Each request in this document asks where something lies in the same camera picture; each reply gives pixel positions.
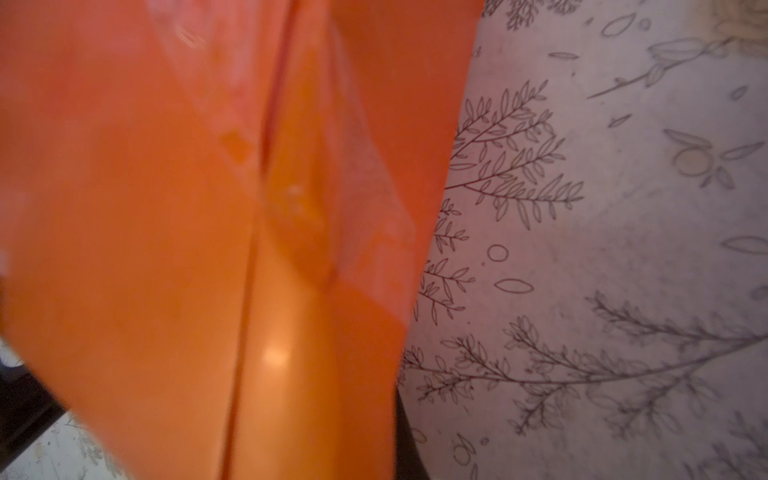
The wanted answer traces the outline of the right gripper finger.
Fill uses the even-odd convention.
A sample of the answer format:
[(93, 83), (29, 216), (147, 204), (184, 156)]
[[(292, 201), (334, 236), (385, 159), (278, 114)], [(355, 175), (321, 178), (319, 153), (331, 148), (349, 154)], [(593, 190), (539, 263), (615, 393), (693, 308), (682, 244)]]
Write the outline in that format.
[(398, 391), (395, 391), (395, 419), (395, 479), (429, 480), (430, 477), (419, 455), (413, 432)]

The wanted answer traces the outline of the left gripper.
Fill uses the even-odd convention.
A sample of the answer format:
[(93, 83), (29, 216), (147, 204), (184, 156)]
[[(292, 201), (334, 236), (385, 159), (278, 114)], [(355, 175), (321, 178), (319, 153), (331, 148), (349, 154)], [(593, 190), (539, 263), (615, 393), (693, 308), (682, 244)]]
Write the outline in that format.
[(25, 366), (1, 364), (1, 471), (64, 414)]

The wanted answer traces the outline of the orange wrapping paper sheet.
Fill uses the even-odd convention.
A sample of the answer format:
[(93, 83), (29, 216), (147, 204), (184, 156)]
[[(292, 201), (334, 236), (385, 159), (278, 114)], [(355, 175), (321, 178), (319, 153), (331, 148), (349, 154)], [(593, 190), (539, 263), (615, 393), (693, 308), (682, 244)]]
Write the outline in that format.
[(1, 333), (139, 479), (390, 479), (478, 1), (5, 1)]

